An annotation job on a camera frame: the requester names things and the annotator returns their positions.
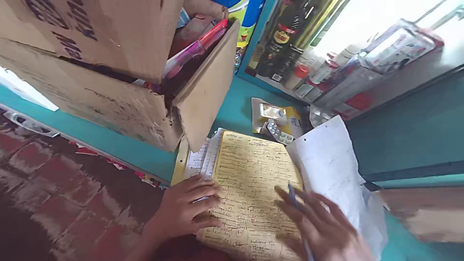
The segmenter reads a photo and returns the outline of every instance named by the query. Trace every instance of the right hand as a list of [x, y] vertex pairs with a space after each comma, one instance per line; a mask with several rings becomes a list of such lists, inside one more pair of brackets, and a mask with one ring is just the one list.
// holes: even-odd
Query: right hand
[[[304, 201], [304, 204], [298, 203], [301, 210], [298, 211], [287, 192], [277, 186], [275, 190], [283, 199], [276, 201], [276, 205], [296, 224], [302, 238], [308, 241], [316, 261], [374, 260], [369, 246], [335, 203], [321, 194], [295, 189], [296, 194]], [[300, 239], [280, 239], [301, 258], [304, 257]]]
[[[214, 180], [203, 180], [201, 175], [172, 186], [164, 193], [160, 208], [145, 225], [142, 236], [165, 241], [202, 228], [221, 226], [221, 221], [208, 212], [220, 204], [219, 191]], [[208, 198], [193, 203], [204, 196]]]

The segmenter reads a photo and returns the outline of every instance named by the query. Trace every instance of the cardboard box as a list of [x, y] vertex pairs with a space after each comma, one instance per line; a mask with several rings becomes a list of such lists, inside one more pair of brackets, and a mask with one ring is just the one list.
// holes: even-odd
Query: cardboard box
[[198, 151], [232, 82], [239, 27], [235, 21], [168, 107], [163, 95], [6, 39], [0, 39], [0, 66], [67, 113], [167, 151], [174, 151], [185, 133]]
[[154, 83], [183, 0], [0, 0], [0, 37]]

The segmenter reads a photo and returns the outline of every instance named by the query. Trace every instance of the wooden board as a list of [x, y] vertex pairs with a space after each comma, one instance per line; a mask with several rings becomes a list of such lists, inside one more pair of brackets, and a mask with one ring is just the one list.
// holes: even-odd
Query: wooden board
[[385, 189], [380, 195], [419, 240], [464, 242], [464, 187]]

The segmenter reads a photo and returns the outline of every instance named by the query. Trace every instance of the turquoise counter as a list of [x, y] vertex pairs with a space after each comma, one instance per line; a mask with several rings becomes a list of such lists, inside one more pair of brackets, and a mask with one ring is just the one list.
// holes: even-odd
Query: turquoise counter
[[[214, 121], [210, 135], [218, 127], [251, 135], [251, 97], [262, 98], [267, 102], [281, 106], [293, 105], [291, 101], [235, 77]], [[22, 112], [161, 179], [170, 181], [172, 178], [176, 152], [169, 153], [159, 150], [144, 142], [119, 135], [112, 130], [60, 110], [50, 111], [21, 99], [3, 86], [0, 87], [0, 104]]]

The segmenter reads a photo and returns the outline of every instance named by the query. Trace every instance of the red floor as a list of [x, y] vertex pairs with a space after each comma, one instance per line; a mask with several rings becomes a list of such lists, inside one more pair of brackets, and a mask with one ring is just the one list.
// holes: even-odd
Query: red floor
[[64, 138], [35, 135], [0, 114], [4, 260], [123, 260], [158, 209], [159, 188], [76, 150]]

